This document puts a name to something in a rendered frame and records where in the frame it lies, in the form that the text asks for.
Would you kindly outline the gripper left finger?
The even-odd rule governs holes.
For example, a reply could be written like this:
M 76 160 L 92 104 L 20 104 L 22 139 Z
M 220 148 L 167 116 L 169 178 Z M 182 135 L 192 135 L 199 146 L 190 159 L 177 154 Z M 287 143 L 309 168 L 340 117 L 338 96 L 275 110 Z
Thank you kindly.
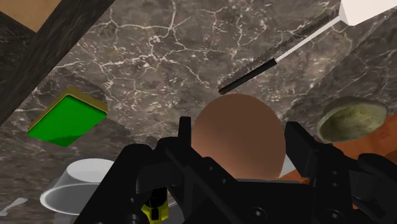
M 74 224 L 149 224 L 143 205 L 171 193 L 183 224 L 237 224 L 226 189 L 235 182 L 214 160 L 191 147 L 191 119 L 182 116 L 176 137 L 165 137 L 155 149 L 130 144 L 121 151 Z

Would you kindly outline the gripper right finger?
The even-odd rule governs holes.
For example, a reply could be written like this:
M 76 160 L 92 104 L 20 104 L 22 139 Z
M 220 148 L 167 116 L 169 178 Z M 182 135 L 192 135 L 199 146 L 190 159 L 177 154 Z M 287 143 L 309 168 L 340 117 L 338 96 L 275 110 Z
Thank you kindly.
M 287 122 L 286 154 L 314 191 L 313 224 L 397 224 L 397 165 L 382 155 L 346 156 Z

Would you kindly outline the yellow and black object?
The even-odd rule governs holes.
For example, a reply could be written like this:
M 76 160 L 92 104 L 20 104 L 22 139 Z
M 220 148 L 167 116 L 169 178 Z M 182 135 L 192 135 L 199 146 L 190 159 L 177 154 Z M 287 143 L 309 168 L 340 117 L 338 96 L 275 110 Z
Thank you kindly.
M 154 189 L 141 210 L 147 216 L 149 224 L 162 224 L 169 217 L 167 189 Z

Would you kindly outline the orange flat object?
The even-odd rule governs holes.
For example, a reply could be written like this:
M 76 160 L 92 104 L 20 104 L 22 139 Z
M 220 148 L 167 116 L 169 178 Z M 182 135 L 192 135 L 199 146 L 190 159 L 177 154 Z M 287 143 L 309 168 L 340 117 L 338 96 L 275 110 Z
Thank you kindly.
M 375 132 L 361 139 L 333 145 L 353 159 L 357 159 L 361 153 L 376 153 L 397 164 L 397 113 L 388 116 L 385 123 Z M 279 180 L 298 181 L 308 185 L 309 179 L 302 178 L 292 166 L 286 156 Z

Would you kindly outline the white bowl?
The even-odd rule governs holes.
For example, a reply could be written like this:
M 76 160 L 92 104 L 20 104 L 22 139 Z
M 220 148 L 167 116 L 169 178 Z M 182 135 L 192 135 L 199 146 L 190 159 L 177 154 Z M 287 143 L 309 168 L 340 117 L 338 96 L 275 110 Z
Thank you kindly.
M 40 203 L 58 213 L 79 215 L 113 164 L 112 160 L 103 158 L 86 158 L 69 164 L 41 194 Z

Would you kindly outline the beige round slice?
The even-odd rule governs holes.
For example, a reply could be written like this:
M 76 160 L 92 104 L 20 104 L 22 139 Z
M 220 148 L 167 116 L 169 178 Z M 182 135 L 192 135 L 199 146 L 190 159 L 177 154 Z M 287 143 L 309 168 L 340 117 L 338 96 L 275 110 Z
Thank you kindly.
M 360 139 L 381 127 L 388 108 L 381 102 L 345 96 L 324 107 L 317 123 L 317 136 L 330 143 Z

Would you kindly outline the green and yellow sponge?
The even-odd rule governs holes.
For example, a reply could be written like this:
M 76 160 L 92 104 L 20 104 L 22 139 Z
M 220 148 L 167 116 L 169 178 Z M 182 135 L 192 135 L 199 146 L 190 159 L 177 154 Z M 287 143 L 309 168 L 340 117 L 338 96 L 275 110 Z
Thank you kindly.
M 107 113 L 105 102 L 69 87 L 31 122 L 27 135 L 67 147 L 101 122 Z

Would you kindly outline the brown egg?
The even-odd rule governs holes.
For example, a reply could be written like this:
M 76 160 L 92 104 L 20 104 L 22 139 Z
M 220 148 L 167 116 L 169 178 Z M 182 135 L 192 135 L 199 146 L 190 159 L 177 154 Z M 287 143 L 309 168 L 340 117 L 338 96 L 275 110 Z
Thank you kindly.
M 192 148 L 237 179 L 278 179 L 284 164 L 284 129 L 264 102 L 245 94 L 211 101 L 192 128 Z

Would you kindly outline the small grey spoon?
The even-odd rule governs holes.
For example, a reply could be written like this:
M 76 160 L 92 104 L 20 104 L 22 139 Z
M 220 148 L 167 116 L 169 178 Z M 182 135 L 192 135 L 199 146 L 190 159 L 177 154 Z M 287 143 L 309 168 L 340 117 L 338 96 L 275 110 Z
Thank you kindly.
M 15 206 L 19 206 L 19 205 L 21 205 L 21 204 L 24 204 L 24 203 L 26 203 L 27 201 L 28 201 L 28 199 L 27 199 L 27 198 L 23 198 L 23 197 L 20 197 L 20 198 L 15 199 L 11 204 L 7 205 L 5 208 L 3 208 L 3 209 L 0 211 L 0 216 L 2 216 L 2 217 L 7 216 L 7 215 L 8 215 L 8 212 L 9 212 L 9 210 L 10 210 L 11 208 L 13 208 L 13 207 L 15 207 Z

